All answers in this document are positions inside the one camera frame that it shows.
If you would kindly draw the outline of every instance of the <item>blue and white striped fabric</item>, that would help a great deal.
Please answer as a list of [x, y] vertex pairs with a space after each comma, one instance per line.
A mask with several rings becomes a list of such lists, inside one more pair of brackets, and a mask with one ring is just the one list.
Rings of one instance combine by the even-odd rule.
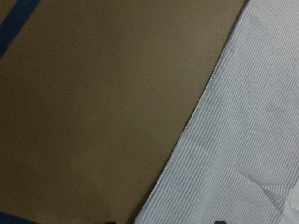
[[298, 177], [299, 1], [250, 0], [135, 224], [278, 224]]

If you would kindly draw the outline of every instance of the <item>brown cardboard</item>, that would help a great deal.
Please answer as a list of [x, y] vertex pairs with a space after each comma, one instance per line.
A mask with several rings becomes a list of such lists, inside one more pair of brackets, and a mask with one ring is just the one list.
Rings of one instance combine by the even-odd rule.
[[42, 0], [0, 61], [0, 211], [132, 223], [243, 2]]

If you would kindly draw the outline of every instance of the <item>blue line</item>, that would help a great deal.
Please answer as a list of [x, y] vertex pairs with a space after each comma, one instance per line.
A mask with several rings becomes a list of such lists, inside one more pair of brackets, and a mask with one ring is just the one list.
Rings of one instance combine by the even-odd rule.
[[0, 59], [41, 0], [18, 0], [0, 26]]
[[38, 224], [16, 216], [0, 212], [0, 224]]

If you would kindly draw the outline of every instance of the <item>striped fabric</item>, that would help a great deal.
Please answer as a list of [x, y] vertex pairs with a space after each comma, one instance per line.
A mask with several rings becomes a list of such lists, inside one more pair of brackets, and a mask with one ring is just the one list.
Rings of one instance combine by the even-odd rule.
[[299, 1], [250, 0], [135, 224], [278, 224], [298, 177]]

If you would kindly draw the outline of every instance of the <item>dark blue strip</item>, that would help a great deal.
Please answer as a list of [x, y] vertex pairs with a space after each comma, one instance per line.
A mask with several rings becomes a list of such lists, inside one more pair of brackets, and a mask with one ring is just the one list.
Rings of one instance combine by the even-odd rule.
[[0, 26], [0, 59], [41, 0], [18, 0]]
[[0, 224], [38, 224], [0, 212]]

